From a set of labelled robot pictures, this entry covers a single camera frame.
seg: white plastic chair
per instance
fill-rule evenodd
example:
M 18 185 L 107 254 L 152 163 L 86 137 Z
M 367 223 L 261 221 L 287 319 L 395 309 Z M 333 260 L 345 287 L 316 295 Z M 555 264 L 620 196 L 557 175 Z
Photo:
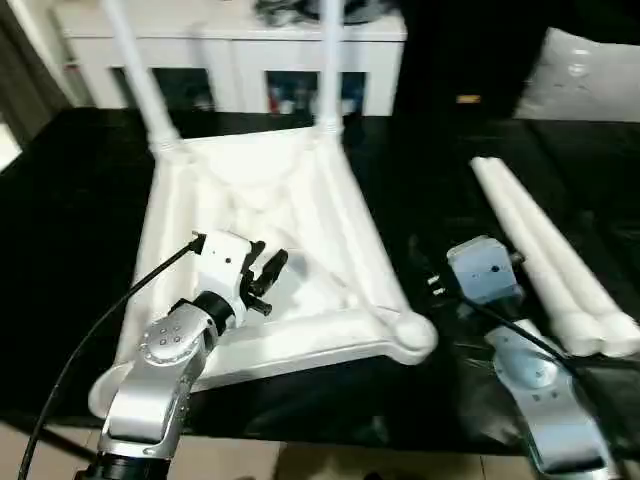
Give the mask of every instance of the white plastic chair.
M 322 2 L 315 126 L 188 140 L 171 124 L 121 1 L 103 4 L 156 159 L 136 279 L 192 239 L 193 230 L 264 240 L 265 258 L 279 248 L 290 254 L 265 297 L 271 316 L 249 314 L 227 331 L 194 391 L 377 355 L 408 365 L 424 360 L 436 331 L 410 309 L 340 143 L 343 1 Z M 193 296 L 197 261 L 183 258 L 129 302 L 114 366 L 89 396 L 95 415 L 106 415 L 145 325 Z

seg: cabinet door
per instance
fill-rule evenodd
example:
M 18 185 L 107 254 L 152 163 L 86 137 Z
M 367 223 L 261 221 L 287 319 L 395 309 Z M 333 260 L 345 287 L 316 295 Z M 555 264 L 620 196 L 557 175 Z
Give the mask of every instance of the cabinet door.
M 239 111 L 229 41 L 147 38 L 137 43 L 169 108 Z M 135 107 L 113 39 L 74 38 L 70 45 L 98 107 Z
M 343 107 L 358 110 L 361 103 L 365 115 L 390 115 L 402 43 L 343 42 L 342 49 L 342 71 L 347 73 L 343 78 Z M 295 111 L 303 90 L 305 102 L 310 110 L 313 109 L 317 75 L 287 76 L 285 73 L 319 72 L 322 69 L 321 42 L 234 41 L 233 51 L 245 112 Z M 287 102 L 287 106 L 280 108 L 276 102 L 280 106 Z

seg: white cabinet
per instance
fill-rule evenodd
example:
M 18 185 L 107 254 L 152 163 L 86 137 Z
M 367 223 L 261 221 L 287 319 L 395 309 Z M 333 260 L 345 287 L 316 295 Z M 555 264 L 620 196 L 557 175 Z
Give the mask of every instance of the white cabinet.
M 322 66 L 319 26 L 267 27 L 255 17 L 253 2 L 126 2 L 143 60 L 170 107 L 287 113 L 304 104 L 313 110 Z M 135 106 L 99 0 L 63 0 L 56 14 L 96 105 Z M 401 17 L 343 33 L 343 109 L 390 115 L 406 36 Z
M 69 45 L 96 106 L 134 106 L 124 81 L 123 60 L 112 38 L 70 38 Z M 138 47 L 170 107 L 191 101 L 194 106 L 220 112 L 240 110 L 230 41 L 143 38 L 138 39 Z
M 295 109 L 300 106 L 301 90 L 303 102 L 313 108 L 317 83 L 306 76 L 292 76 L 287 81 L 284 72 L 320 71 L 321 42 L 236 41 L 233 50 L 241 72 L 239 85 L 244 111 L 274 112 L 277 102 L 292 102 Z M 352 109 L 362 110 L 364 115 L 390 115 L 401 56 L 402 44 L 398 42 L 344 42 L 342 71 L 363 75 L 344 77 L 343 104 L 355 104 Z

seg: white wall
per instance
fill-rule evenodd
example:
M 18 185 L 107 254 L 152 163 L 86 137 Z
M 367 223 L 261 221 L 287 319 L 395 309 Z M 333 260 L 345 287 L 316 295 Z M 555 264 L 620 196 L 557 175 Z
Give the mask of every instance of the white wall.
M 79 93 L 65 74 L 68 60 L 64 43 L 52 19 L 57 0 L 8 0 L 36 52 L 72 104 L 81 104 Z

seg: black cable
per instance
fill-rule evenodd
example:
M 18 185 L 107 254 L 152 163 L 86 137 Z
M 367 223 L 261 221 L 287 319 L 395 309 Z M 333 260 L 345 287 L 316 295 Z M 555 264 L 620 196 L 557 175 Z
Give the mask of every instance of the black cable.
M 151 280 L 157 277 L 164 270 L 169 268 L 175 262 L 180 260 L 184 255 L 193 251 L 195 253 L 200 253 L 202 251 L 202 246 L 204 245 L 205 236 L 198 234 L 198 237 L 189 242 L 187 245 L 182 247 L 176 253 L 174 253 L 171 257 L 161 263 L 159 266 L 154 268 L 149 274 L 147 274 L 144 278 L 142 278 L 138 283 L 133 285 L 127 293 L 125 293 L 122 297 L 118 299 L 109 309 L 93 324 L 89 332 L 84 336 L 84 338 L 80 341 L 76 349 L 69 356 L 67 363 L 65 363 L 64 367 L 60 371 L 60 375 L 53 385 L 51 389 L 51 393 L 47 398 L 42 410 L 40 411 L 40 416 L 36 421 L 36 425 L 29 436 L 29 441 L 27 443 L 27 447 L 24 450 L 24 455 L 22 456 L 22 463 L 20 464 L 20 470 L 18 471 L 18 480 L 26 480 L 27 475 L 29 475 L 29 468 L 31 467 L 31 461 L 33 460 L 33 454 L 36 449 L 36 444 L 38 443 L 38 438 L 40 437 L 40 432 L 42 431 L 45 422 L 47 421 L 47 417 L 50 414 L 50 411 L 53 407 L 53 402 L 58 395 L 58 390 L 60 389 L 60 385 L 62 381 L 69 373 L 69 369 L 73 364 L 74 360 L 80 356 L 80 353 L 87 345 L 88 341 L 93 337 L 93 335 L 98 331 L 98 329 L 102 326 L 102 324 L 111 317 L 111 315 L 122 307 L 131 297 L 133 297 L 136 293 L 138 293 L 142 288 L 144 288 Z

